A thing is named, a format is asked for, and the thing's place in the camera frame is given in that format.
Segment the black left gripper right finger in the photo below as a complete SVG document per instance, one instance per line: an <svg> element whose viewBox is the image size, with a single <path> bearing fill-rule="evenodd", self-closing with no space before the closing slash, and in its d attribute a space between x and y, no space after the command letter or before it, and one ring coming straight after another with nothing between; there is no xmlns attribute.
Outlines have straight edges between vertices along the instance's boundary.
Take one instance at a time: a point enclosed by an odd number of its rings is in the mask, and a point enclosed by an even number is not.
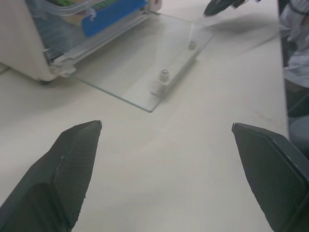
<svg viewBox="0 0 309 232"><path fill-rule="evenodd" d="M234 123L246 179L275 232L309 230L309 160L281 134Z"/></svg>

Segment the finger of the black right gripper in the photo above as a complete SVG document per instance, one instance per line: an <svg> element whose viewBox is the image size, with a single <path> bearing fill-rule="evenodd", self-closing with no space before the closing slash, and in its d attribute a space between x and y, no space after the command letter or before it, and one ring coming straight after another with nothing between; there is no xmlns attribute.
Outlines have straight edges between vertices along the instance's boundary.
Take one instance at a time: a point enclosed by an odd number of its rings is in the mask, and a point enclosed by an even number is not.
<svg viewBox="0 0 309 232"><path fill-rule="evenodd" d="M214 16L226 10L228 7L238 8L246 0L211 0L204 10L204 16Z"/></svg>

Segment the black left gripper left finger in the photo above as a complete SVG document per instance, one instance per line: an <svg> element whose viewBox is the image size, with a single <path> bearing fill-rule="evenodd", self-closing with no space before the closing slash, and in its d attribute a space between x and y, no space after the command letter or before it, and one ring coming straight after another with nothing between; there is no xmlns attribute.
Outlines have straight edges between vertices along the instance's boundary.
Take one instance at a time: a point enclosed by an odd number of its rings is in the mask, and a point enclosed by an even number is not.
<svg viewBox="0 0 309 232"><path fill-rule="evenodd" d="M63 131L0 207L2 232L70 232L92 177L100 120Z"/></svg>

